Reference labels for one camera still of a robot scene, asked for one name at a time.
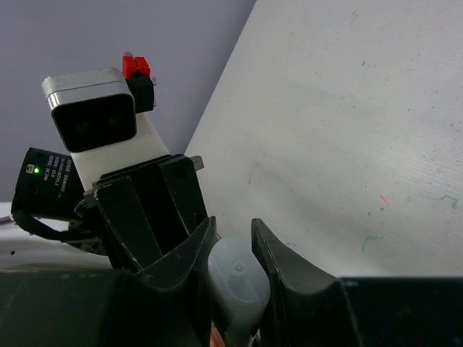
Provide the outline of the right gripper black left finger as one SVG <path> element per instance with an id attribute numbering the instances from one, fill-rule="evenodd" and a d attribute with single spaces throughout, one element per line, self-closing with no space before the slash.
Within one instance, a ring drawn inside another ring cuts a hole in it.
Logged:
<path id="1" fill-rule="evenodd" d="M 209 217 L 190 237 L 137 274 L 128 286 L 127 346 L 208 346 L 208 255 L 216 243 Z"/>

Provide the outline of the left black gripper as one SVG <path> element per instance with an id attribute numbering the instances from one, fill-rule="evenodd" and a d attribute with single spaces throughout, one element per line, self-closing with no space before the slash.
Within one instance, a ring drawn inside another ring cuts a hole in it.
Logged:
<path id="1" fill-rule="evenodd" d="M 75 212 L 91 224 L 114 269 L 143 271 L 207 218 L 199 155 L 165 155 L 102 176 Z"/>

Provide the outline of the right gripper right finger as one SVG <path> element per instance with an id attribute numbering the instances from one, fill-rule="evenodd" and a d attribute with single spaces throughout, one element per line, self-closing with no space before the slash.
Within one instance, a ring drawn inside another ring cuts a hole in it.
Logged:
<path id="1" fill-rule="evenodd" d="M 271 287 L 261 346 L 359 346 L 338 278 L 285 245 L 259 218 L 252 220 L 251 241 Z"/>

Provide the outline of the pastel orange highlighter body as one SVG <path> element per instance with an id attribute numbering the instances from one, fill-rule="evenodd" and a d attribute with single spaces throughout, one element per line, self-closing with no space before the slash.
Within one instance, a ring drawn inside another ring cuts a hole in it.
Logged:
<path id="1" fill-rule="evenodd" d="M 246 243 L 219 239 L 208 256 L 214 317 L 227 346 L 249 346 L 271 296 L 268 276 Z"/>

